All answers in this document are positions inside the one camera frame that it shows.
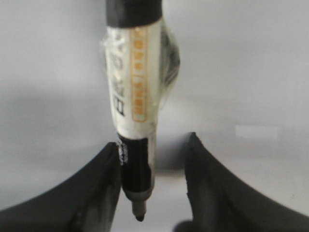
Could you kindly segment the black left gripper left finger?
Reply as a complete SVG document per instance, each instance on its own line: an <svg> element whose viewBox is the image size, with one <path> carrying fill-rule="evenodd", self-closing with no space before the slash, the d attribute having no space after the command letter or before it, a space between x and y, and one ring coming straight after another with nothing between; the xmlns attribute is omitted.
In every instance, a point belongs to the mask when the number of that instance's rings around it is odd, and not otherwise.
<svg viewBox="0 0 309 232"><path fill-rule="evenodd" d="M0 212L2 232L109 232L120 195L115 143L51 190Z"/></svg>

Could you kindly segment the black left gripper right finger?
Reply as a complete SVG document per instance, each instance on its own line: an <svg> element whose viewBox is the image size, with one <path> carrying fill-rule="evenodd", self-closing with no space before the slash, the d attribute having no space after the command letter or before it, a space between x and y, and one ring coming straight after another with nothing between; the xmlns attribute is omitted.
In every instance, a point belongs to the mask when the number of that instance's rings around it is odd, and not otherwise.
<svg viewBox="0 0 309 232"><path fill-rule="evenodd" d="M192 220L175 232L307 232L309 218L240 180L203 145L195 132L184 143L184 173Z"/></svg>

